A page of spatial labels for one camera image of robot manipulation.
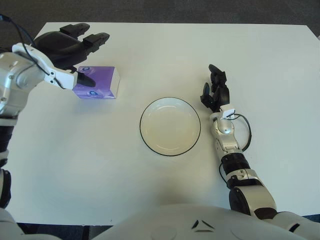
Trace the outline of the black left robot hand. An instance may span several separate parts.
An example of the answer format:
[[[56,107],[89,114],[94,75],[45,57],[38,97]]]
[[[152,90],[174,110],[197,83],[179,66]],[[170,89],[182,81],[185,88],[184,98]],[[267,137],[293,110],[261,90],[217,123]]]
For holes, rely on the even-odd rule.
[[[78,72],[75,65],[84,62],[90,53],[96,52],[110,38],[108,33],[102,32],[90,34],[82,41],[78,40],[89,28],[90,25],[87,23],[68,24],[58,31],[44,33],[34,40],[35,48],[44,53],[56,68],[77,74],[75,80],[68,82],[71,90],[76,84],[85,87],[96,86],[96,82],[84,73]]]

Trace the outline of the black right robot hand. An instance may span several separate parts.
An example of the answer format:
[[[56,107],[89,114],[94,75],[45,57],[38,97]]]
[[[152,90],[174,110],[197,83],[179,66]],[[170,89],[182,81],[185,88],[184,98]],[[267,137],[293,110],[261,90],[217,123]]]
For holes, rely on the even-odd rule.
[[[200,101],[213,113],[220,111],[220,107],[230,103],[230,92],[226,85],[227,77],[224,71],[221,71],[215,65],[208,66],[210,71],[211,86],[208,82],[204,84]]]

